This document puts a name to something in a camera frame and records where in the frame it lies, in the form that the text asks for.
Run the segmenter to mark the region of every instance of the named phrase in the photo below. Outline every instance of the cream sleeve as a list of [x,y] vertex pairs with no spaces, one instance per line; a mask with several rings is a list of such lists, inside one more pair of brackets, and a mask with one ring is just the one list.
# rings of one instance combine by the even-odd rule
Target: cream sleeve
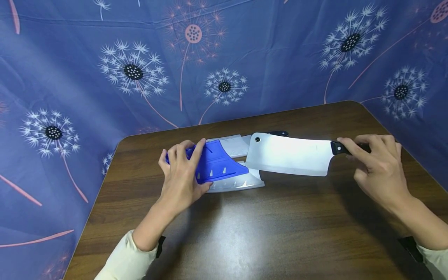
[[423,256],[423,262],[434,280],[448,280],[448,249],[433,251],[417,245]]
[[150,252],[139,250],[129,231],[117,244],[95,280],[140,280],[157,254],[156,246]]

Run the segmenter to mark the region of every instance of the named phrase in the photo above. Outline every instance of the blue knife sheath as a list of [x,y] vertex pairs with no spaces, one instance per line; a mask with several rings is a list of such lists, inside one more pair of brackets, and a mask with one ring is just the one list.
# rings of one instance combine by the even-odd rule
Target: blue knife sheath
[[[187,158],[190,159],[194,148],[186,149]],[[205,143],[201,159],[196,169],[196,180],[199,184],[214,182],[230,177],[249,173],[249,169],[234,161],[225,151],[219,140]]]

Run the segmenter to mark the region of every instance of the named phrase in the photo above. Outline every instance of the brown tabletop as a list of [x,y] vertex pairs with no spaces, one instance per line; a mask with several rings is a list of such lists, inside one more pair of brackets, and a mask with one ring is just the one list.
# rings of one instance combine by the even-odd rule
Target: brown tabletop
[[[90,280],[157,200],[163,148],[185,139],[286,130],[336,139],[387,134],[360,104],[341,102],[151,134],[120,142],[65,279]],[[448,221],[448,194],[407,153],[409,190]],[[206,194],[169,226],[148,279],[430,279],[397,238],[404,229],[356,185],[335,157],[326,177],[261,172],[259,189]]]

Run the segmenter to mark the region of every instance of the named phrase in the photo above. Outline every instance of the wrist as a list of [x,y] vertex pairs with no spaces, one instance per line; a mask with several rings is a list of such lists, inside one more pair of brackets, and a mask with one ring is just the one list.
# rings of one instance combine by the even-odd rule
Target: wrist
[[412,195],[405,198],[399,199],[394,203],[391,203],[386,210],[397,218],[400,218],[404,213],[409,213],[412,211],[416,204],[421,203],[421,201]]

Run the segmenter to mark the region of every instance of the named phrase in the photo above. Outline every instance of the blue fabric backdrop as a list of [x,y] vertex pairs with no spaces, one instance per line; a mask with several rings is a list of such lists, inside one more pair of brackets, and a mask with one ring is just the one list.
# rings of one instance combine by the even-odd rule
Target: blue fabric backdrop
[[448,0],[2,0],[0,15],[1,279],[63,276],[133,134],[354,100],[448,187]]

